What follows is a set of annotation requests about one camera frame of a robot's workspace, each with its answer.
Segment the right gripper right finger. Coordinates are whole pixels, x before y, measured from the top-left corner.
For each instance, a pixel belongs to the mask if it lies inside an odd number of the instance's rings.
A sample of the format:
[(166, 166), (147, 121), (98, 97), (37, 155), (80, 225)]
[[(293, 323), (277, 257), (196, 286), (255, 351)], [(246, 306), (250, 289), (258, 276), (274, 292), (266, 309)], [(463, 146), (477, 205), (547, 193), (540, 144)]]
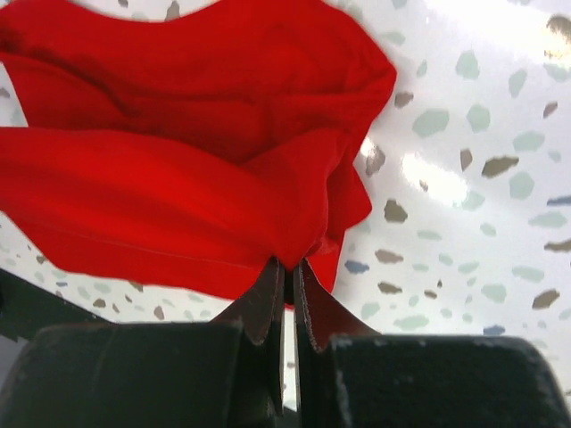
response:
[(541, 353), (510, 336), (374, 331), (320, 284), (292, 274), (303, 427), (567, 427)]

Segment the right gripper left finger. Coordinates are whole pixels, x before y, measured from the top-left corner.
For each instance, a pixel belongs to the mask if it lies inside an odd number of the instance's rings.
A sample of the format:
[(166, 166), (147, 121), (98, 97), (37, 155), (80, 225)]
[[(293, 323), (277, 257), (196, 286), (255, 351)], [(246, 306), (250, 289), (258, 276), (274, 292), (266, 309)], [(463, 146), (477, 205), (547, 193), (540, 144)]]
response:
[(4, 427), (279, 427), (285, 270), (207, 322), (50, 325), (1, 384)]

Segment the bright red t shirt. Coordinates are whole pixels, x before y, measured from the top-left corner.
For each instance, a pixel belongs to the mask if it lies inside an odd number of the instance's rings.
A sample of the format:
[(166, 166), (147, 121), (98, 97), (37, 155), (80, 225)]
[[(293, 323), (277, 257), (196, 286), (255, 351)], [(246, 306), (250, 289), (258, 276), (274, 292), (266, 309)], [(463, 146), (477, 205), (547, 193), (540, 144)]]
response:
[(235, 299), (271, 258), (334, 285), (371, 211), (354, 160), (397, 72), (321, 1), (218, 1), (124, 21), (1, 10), (27, 126), (1, 131), (1, 209), (57, 267)]

